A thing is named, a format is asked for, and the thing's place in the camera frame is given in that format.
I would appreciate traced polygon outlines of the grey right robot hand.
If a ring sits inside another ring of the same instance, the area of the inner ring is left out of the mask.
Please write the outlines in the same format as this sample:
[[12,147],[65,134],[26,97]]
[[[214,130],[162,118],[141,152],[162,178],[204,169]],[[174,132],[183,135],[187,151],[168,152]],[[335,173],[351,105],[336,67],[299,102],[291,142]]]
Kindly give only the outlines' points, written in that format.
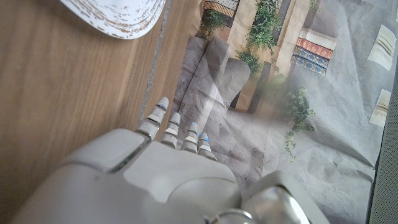
[[177,144],[180,115],[159,141],[169,105],[155,104],[135,131],[112,130],[66,157],[13,223],[326,223],[303,187],[276,171],[242,193],[192,123]]

